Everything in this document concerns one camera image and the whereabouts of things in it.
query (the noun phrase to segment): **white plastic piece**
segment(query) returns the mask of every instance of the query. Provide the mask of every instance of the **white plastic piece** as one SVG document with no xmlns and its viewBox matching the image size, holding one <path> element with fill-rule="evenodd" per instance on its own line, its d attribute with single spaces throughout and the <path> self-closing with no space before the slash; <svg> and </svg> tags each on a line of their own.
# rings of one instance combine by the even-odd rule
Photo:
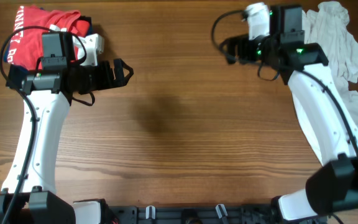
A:
<svg viewBox="0 0 358 224">
<path fill-rule="evenodd" d="M 75 202 L 72 207 L 74 208 L 76 224 L 101 223 L 101 210 L 99 202 Z"/>
<path fill-rule="evenodd" d="M 98 65 L 98 55 L 103 53 L 104 49 L 104 39 L 99 34 L 88 35 L 85 38 L 80 37 L 80 40 L 85 46 L 86 49 L 86 60 L 81 65 Z M 84 56 L 84 49 L 81 44 L 77 40 L 77 38 L 73 37 L 73 43 L 75 47 L 78 47 L 77 58 L 82 58 Z"/>
<path fill-rule="evenodd" d="M 305 66 L 305 71 L 329 87 L 345 114 L 352 133 L 357 139 L 358 147 L 357 126 L 335 88 L 330 68 L 319 63 Z M 288 81 L 288 86 L 293 93 L 293 97 L 297 99 L 304 109 L 310 126 L 313 128 L 320 147 L 323 165 L 331 160 L 336 160 L 337 156 L 342 153 L 345 153 L 348 157 L 355 157 L 354 148 L 352 144 L 348 143 L 349 135 L 343 120 L 335 104 L 328 94 L 323 91 L 323 88 L 317 82 L 299 72 L 293 72 Z"/>
<path fill-rule="evenodd" d="M 218 214 L 218 218 L 227 216 L 227 210 L 226 210 L 226 207 L 224 206 L 224 204 L 219 204 L 219 205 L 215 206 L 215 211 Z"/>
<path fill-rule="evenodd" d="M 146 219 L 155 219 L 155 207 L 153 205 L 149 205 L 146 207 Z"/>
<path fill-rule="evenodd" d="M 287 221 L 317 216 L 317 213 L 310 207 L 305 189 L 280 197 L 278 204 L 283 219 Z"/>
<path fill-rule="evenodd" d="M 49 29 L 54 30 L 54 31 L 60 31 L 60 28 L 58 26 L 56 26 L 56 25 L 53 25 L 53 24 L 49 25 Z"/>
<path fill-rule="evenodd" d="M 21 193 L 31 192 L 34 186 L 56 193 L 55 164 L 60 131 L 68 114 L 70 105 L 63 93 L 52 94 L 50 90 L 33 91 L 27 96 L 33 104 L 39 121 L 35 132 L 35 142 Z M 24 103 L 24 119 L 16 155 L 12 167 L 2 184 L 8 193 L 14 193 L 20 175 L 31 134 L 31 112 Z"/>
<path fill-rule="evenodd" d="M 254 40 L 262 35 L 267 36 L 270 33 L 270 15 L 268 7 L 262 3 L 251 4 L 247 7 L 249 40 Z"/>
</svg>

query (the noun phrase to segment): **wooden table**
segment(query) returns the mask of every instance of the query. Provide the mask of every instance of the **wooden table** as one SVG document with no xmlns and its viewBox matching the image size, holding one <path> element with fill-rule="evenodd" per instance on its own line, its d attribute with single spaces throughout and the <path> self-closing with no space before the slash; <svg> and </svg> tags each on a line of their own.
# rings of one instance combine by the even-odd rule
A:
<svg viewBox="0 0 358 224">
<path fill-rule="evenodd" d="M 106 39 L 102 59 L 120 57 L 135 70 L 128 86 L 96 92 L 93 107 L 73 103 L 57 156 L 59 197 L 69 203 L 105 198 L 110 205 L 240 205 L 268 203 L 305 186 L 320 164 L 288 87 L 259 80 L 254 66 L 228 66 L 209 38 L 215 18 L 250 3 L 38 4 L 91 16 Z M 318 10 L 318 3 L 302 2 L 306 10 Z M 358 41 L 358 1 L 343 5 Z M 0 4 L 0 48 L 18 6 Z M 219 25 L 217 38 L 246 32 L 233 16 Z M 22 100 L 4 85 L 0 75 L 0 187 L 23 114 Z M 351 88 L 358 91 L 358 84 Z M 339 216 L 358 223 L 358 210 Z"/>
</svg>

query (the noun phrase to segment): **cable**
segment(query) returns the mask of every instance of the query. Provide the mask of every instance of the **cable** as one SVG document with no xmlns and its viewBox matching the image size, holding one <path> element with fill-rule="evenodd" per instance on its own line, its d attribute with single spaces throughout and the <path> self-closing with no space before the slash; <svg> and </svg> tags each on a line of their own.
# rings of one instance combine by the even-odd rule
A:
<svg viewBox="0 0 358 224">
<path fill-rule="evenodd" d="M 38 74 L 38 67 L 40 66 L 41 58 L 42 58 L 42 57 L 39 57 L 39 58 L 37 59 L 37 63 L 35 63 L 35 72 L 34 72 L 35 76 L 37 76 L 37 74 Z"/>
<path fill-rule="evenodd" d="M 93 106 L 94 101 L 95 101 L 94 95 L 93 95 L 92 92 L 90 92 L 89 95 L 91 96 L 92 103 L 88 103 L 87 101 L 79 100 L 79 99 L 77 99 L 77 98 L 74 98 L 74 96 L 73 96 L 72 100 L 77 101 L 77 102 L 79 102 L 79 103 L 82 103 L 82 104 L 84 104 L 85 106 Z"/>
<path fill-rule="evenodd" d="M 5 48 L 6 46 L 8 45 L 8 42 L 11 40 L 11 38 L 18 34 L 19 32 L 22 32 L 24 30 L 28 30 L 28 29 L 42 29 L 42 30 L 46 30 L 46 31 L 49 31 L 49 32 L 56 32 L 54 30 L 51 30 L 51 29 L 48 29 L 46 27 L 41 27 L 41 26 L 28 26 L 28 27 L 23 27 L 23 28 L 20 28 L 20 29 L 17 29 L 15 30 L 6 40 L 5 42 L 3 43 L 2 47 L 1 47 L 1 51 L 0 51 L 0 72 L 1 72 L 1 75 L 5 78 L 5 80 L 8 82 L 8 85 L 9 87 L 13 88 L 22 98 L 23 100 L 25 101 L 25 103 L 27 104 L 27 106 L 29 107 L 30 109 L 30 112 L 31 112 L 31 122 L 32 122 L 32 126 L 31 126 L 31 134 L 30 134 L 30 141 L 29 141 L 29 146 L 27 147 L 27 152 L 25 154 L 25 158 L 24 158 L 24 162 L 23 162 L 23 166 L 22 166 L 22 170 L 21 170 L 21 174 L 19 176 L 19 180 L 17 182 L 17 185 L 16 185 L 16 189 L 13 193 L 13 196 L 12 196 L 12 199 L 6 209 L 6 212 L 5 212 L 5 215 L 4 215 L 4 218 L 2 220 L 2 224 L 5 224 L 7 223 L 9 217 L 11 216 L 11 212 L 14 208 L 14 205 L 16 203 L 16 200 L 17 200 L 17 197 L 19 196 L 19 192 L 20 192 L 20 189 L 22 188 L 22 185 L 23 185 L 23 182 L 25 180 L 25 175 L 26 175 L 26 172 L 27 172 L 27 168 L 29 166 L 29 161 L 30 161 L 30 156 L 31 156 L 31 152 L 32 152 L 32 148 L 34 146 L 34 141 L 35 141 L 35 131 L 37 129 L 37 113 L 35 112 L 35 109 L 34 109 L 34 106 L 32 105 L 32 103 L 30 102 L 30 100 L 28 99 L 28 97 L 20 91 L 19 87 L 16 86 L 15 83 L 12 82 L 11 79 L 8 78 L 8 76 L 6 75 L 5 71 L 4 71 L 4 68 L 3 68 L 3 65 L 2 65 L 2 58 L 3 58 L 3 55 L 4 55 L 4 51 L 5 51 Z M 86 60 L 86 50 L 85 50 L 85 46 L 83 45 L 82 41 L 80 40 L 80 38 L 75 35 L 75 34 L 72 34 L 74 37 L 76 37 L 80 43 L 81 43 L 81 46 L 84 48 L 84 57 L 82 57 L 81 59 L 75 61 L 74 63 L 77 64 L 77 63 L 82 63 Z"/>
<path fill-rule="evenodd" d="M 261 77 L 260 76 L 260 71 L 261 71 L 263 66 L 264 66 L 264 63 L 261 62 L 260 65 L 259 65 L 259 68 L 258 68 L 258 78 L 260 78 L 261 80 L 271 82 L 271 81 L 276 80 L 278 78 L 278 76 L 280 76 L 280 72 L 277 72 L 276 75 L 272 79 Z"/>
<path fill-rule="evenodd" d="M 331 214 L 331 216 L 334 217 L 334 218 L 336 219 L 336 221 L 338 221 L 339 224 L 344 224 L 344 223 L 342 222 L 342 220 L 341 220 L 337 215 Z"/>
<path fill-rule="evenodd" d="M 215 41 L 215 36 L 214 36 L 214 32 L 215 32 L 215 28 L 216 28 L 216 25 L 218 24 L 218 22 L 227 17 L 227 16 L 230 16 L 230 15 L 233 15 L 233 14 L 237 14 L 237 13 L 240 13 L 240 12 L 243 12 L 243 11 L 240 11 L 240 10 L 236 10 L 236 11 L 230 11 L 230 12 L 227 12 L 227 13 L 224 13 L 222 14 L 221 16 L 219 16 L 213 26 L 212 26 L 212 30 L 211 30 L 211 40 L 212 40 L 212 43 L 214 44 L 214 46 L 220 51 L 222 52 L 228 59 L 230 60 L 233 60 L 233 61 L 238 61 L 240 63 L 251 63 L 251 64 L 254 64 L 254 65 L 259 65 L 260 68 L 263 66 L 262 63 L 259 63 L 259 62 L 253 62 L 253 61 L 249 61 L 249 60 L 244 60 L 244 59 L 239 59 L 233 55 L 230 55 L 228 54 L 226 51 L 224 51 L 222 48 L 219 47 L 219 45 L 216 43 Z M 323 91 L 326 91 L 328 96 L 331 98 L 331 100 L 333 101 L 333 103 L 335 104 L 335 107 L 337 108 L 338 112 L 339 112 L 339 115 L 341 116 L 341 119 L 343 120 L 343 123 L 345 125 L 345 128 L 346 128 L 346 131 L 347 133 L 349 134 L 349 139 L 350 139 L 350 142 L 354 148 L 354 151 L 356 152 L 356 157 L 357 157 L 357 161 L 358 161 L 358 147 L 357 147 L 357 143 L 356 143 L 356 137 L 353 135 L 353 132 L 352 132 L 352 129 L 346 119 L 346 116 L 341 108 L 341 105 L 339 105 L 338 101 L 335 99 L 335 96 L 333 95 L 333 93 L 331 92 L 331 90 L 328 88 L 328 86 L 324 85 L 324 83 L 322 81 L 320 81 L 319 79 L 317 79 L 315 76 L 313 76 L 312 74 L 308 73 L 308 72 L 305 72 L 303 70 L 298 70 L 298 69 L 295 69 L 293 67 L 289 67 L 289 66 L 285 66 L 285 65 L 277 65 L 277 70 L 294 70 L 294 71 L 297 71 L 297 72 L 300 72 L 304 75 L 306 75 L 307 77 L 311 78 L 312 80 L 314 80 L 315 82 L 317 82 L 317 84 L 319 84 L 321 87 L 323 87 Z"/>
</svg>

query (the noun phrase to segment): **red shirt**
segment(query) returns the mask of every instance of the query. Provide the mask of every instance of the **red shirt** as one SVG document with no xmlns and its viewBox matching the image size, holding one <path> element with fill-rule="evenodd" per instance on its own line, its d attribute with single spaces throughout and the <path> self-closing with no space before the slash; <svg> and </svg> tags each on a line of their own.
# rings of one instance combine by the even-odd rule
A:
<svg viewBox="0 0 358 224">
<path fill-rule="evenodd" d="M 48 12 L 36 6 L 20 6 L 17 10 L 14 30 L 27 26 L 49 28 L 51 24 L 59 28 L 67 28 L 68 32 L 84 37 L 90 27 L 86 21 L 78 20 L 81 14 L 77 10 Z M 40 29 L 23 30 L 11 39 L 7 62 L 20 65 L 27 70 L 34 70 L 37 59 L 44 56 L 42 52 L 42 33 Z"/>
</svg>

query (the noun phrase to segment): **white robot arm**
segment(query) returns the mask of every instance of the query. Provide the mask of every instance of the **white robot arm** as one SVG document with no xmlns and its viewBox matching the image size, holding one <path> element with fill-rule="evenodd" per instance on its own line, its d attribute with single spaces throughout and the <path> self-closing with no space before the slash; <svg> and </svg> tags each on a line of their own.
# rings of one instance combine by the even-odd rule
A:
<svg viewBox="0 0 358 224">
<path fill-rule="evenodd" d="M 232 37 L 216 47 L 229 63 L 261 60 L 277 70 L 294 102 L 306 113 L 321 150 L 323 168 L 307 181 L 306 188 L 275 199 L 282 219 L 298 222 L 357 208 L 358 128 L 334 86 L 321 47 L 303 43 L 301 7 L 272 6 L 268 10 L 264 3 L 256 3 L 242 14 L 249 25 L 248 37 Z"/>
<path fill-rule="evenodd" d="M 55 26 L 50 26 L 51 30 L 60 31 Z M 81 66 L 97 66 L 97 55 L 103 53 L 104 39 L 99 34 L 92 34 L 86 37 L 80 37 L 86 50 L 86 60 Z M 77 58 L 84 56 L 79 41 L 73 37 L 75 47 L 78 47 Z M 28 98 L 36 109 L 37 129 L 35 134 L 35 144 L 32 150 L 31 159 L 27 168 L 28 178 L 24 181 L 21 193 L 33 191 L 33 187 L 41 187 L 42 190 L 48 190 L 56 193 L 55 187 L 55 164 L 60 139 L 60 131 L 63 122 L 70 109 L 70 104 L 63 92 L 52 93 L 51 90 L 32 91 Z M 16 155 L 8 176 L 2 184 L 2 192 L 13 194 L 20 176 L 24 163 L 27 146 L 31 134 L 31 114 L 29 107 L 24 103 L 24 118 L 19 143 L 16 149 Z"/>
</svg>

